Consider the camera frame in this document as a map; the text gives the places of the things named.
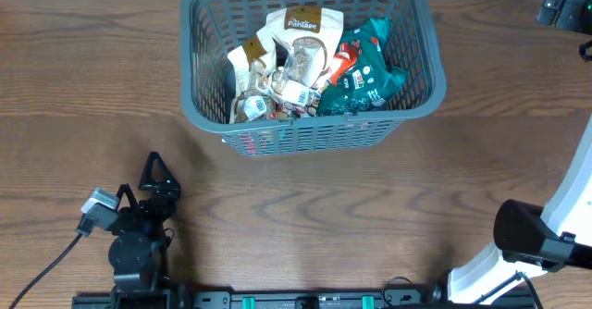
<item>wooden table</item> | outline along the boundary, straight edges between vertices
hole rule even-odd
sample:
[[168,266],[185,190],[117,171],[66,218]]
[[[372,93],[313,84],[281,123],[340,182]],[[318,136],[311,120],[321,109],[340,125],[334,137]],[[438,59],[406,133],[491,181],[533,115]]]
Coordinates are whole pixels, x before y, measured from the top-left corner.
[[[428,282],[492,240],[500,204],[544,204],[592,108],[585,37],[542,0],[430,0],[449,79],[432,117],[378,147],[253,160],[179,108],[179,0],[0,0],[0,306],[74,238],[96,186],[136,186],[159,151],[184,196],[173,278],[235,290]],[[109,291],[96,231],[20,307]],[[536,279],[547,308],[592,305],[592,273]]]

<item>gray basket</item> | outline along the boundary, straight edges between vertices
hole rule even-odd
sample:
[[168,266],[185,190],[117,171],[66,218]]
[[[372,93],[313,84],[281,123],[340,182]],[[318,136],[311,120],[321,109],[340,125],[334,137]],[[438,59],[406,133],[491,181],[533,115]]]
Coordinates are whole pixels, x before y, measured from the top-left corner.
[[[368,18],[393,20],[384,49],[387,65],[409,71],[384,111],[357,115],[228,122],[234,71],[227,54],[265,25],[267,13],[286,6],[323,6],[344,13],[344,30]],[[446,93],[438,40],[427,0],[182,0],[181,105],[202,130],[221,134],[243,155],[275,155],[375,145],[403,120],[435,111]]]

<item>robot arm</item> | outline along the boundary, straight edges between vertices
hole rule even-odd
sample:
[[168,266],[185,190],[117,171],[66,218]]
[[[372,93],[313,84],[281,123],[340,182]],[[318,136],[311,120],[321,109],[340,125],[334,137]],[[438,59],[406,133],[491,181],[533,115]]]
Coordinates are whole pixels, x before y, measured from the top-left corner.
[[[586,127],[584,138],[580,142],[563,183],[542,210],[540,217],[537,216],[539,213],[536,211],[534,215],[525,214],[525,218],[535,216],[532,220],[533,224],[519,225],[514,222],[515,220],[508,219],[509,213],[511,214],[516,208],[521,208],[519,204],[512,203],[512,206],[509,206],[514,209],[512,211],[509,211],[508,208],[504,210],[504,206],[496,218],[494,230],[496,241],[491,242],[468,264],[455,268],[449,273],[447,287],[449,301],[475,303],[482,296],[490,294],[481,303],[492,303],[521,283],[521,281],[514,279],[505,287],[498,288],[505,281],[512,280],[516,272],[523,272],[529,278],[534,278],[547,272],[556,272],[563,265],[589,268],[587,265],[592,264],[589,259],[592,258],[589,256],[589,247],[592,246],[592,232],[589,231],[592,229],[592,120]],[[511,229],[507,230],[508,225],[506,225],[504,233],[502,222],[512,223],[514,229],[510,227]],[[539,239],[532,239],[532,235],[525,236],[524,233],[521,233],[525,226],[538,227],[533,231],[541,237],[544,235],[544,240],[549,241],[538,242]],[[520,250],[523,253],[520,257],[522,259],[512,258],[512,253],[515,253],[515,250],[508,250],[512,246],[503,241],[504,235],[511,236],[510,231],[515,233],[513,236],[520,238],[522,242],[533,244],[537,251],[534,253],[528,248],[522,248]],[[552,232],[552,234],[544,234],[545,231]],[[571,239],[565,239],[565,234],[575,235],[574,241],[577,244],[570,244]],[[555,247],[551,250],[549,244],[555,245]],[[553,252],[553,250],[563,250],[564,254],[556,257],[557,252]]]

